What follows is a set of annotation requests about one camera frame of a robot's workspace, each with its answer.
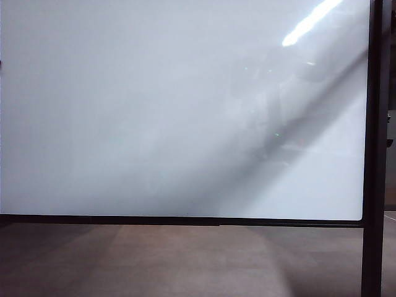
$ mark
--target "gray floor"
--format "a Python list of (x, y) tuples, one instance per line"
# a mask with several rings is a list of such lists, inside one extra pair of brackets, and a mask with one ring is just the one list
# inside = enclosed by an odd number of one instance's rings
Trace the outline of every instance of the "gray floor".
[[(384, 234), (394, 297), (396, 212)], [(13, 224), (0, 296), (359, 296), (361, 243), (359, 229)]]

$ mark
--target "white board surface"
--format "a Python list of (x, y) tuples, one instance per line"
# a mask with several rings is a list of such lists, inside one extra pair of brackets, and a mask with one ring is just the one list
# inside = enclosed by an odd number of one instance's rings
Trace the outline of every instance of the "white board surface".
[(359, 220), (369, 0), (2, 0), (1, 213)]

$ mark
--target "metal post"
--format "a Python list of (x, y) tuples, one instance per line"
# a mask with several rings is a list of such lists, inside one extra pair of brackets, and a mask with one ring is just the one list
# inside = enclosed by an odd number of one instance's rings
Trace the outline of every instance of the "metal post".
[(391, 0), (372, 0), (361, 296), (381, 296)]

